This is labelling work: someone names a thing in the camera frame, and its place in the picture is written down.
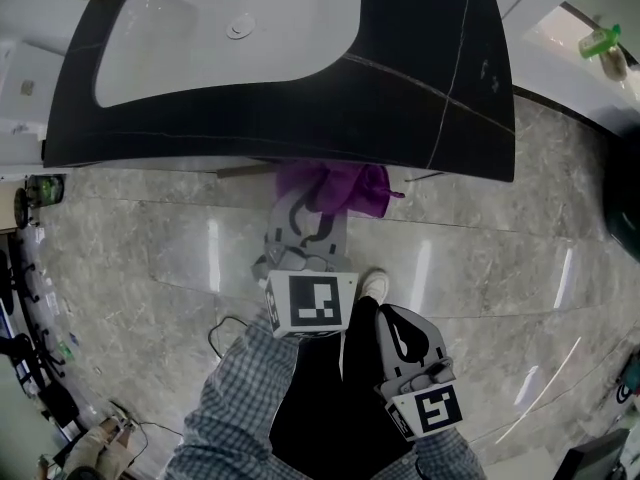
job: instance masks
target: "beige pants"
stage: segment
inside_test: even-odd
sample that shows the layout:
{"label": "beige pants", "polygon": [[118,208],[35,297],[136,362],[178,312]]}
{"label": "beige pants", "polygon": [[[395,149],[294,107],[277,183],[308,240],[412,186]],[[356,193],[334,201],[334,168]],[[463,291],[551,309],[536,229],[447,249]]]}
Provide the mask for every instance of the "beige pants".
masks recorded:
{"label": "beige pants", "polygon": [[133,454],[117,441],[109,444],[108,438],[103,428],[93,427],[73,447],[63,471],[69,474],[79,467],[89,466],[105,480],[120,478],[133,460]]}

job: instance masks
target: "purple towel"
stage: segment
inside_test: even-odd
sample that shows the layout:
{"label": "purple towel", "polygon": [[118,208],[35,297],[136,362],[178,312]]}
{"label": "purple towel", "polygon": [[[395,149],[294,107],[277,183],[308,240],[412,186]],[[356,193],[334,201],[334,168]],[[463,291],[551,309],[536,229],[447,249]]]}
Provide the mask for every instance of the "purple towel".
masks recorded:
{"label": "purple towel", "polygon": [[307,206],[311,211],[327,215],[353,210],[382,218],[391,196],[404,197],[391,190],[384,166],[311,160],[286,163],[278,169],[278,197],[314,178],[322,180],[321,186],[315,200]]}

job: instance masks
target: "black marble countertop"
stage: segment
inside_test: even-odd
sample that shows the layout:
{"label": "black marble countertop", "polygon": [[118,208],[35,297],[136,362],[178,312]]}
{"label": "black marble countertop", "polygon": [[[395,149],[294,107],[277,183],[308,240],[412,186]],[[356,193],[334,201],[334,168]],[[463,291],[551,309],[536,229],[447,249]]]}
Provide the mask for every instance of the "black marble countertop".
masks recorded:
{"label": "black marble countertop", "polygon": [[311,76],[102,108],[94,83],[124,1],[92,0],[82,16],[54,95],[45,167],[311,157],[513,180],[511,72],[495,0],[362,0],[351,48]]}

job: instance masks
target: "plaid shirt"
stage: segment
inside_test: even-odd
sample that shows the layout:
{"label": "plaid shirt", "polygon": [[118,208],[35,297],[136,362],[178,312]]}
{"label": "plaid shirt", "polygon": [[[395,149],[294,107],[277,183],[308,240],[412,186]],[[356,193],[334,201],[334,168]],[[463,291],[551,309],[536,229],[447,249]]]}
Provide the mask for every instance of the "plaid shirt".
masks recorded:
{"label": "plaid shirt", "polygon": [[[264,315],[254,321],[206,381],[200,406],[185,419],[184,443],[176,449],[165,478],[307,478],[276,458],[269,442],[297,355],[297,340],[274,339]],[[417,440],[413,451],[374,478],[419,480],[418,468],[430,480],[485,478],[477,457],[456,430]]]}

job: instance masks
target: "sink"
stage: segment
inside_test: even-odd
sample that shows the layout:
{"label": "sink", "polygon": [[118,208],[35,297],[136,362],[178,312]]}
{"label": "sink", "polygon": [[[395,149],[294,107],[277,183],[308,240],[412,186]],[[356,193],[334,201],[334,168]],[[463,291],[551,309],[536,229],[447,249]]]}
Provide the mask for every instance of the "sink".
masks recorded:
{"label": "sink", "polygon": [[351,46],[360,0],[126,0],[95,82],[102,107],[317,73]]}

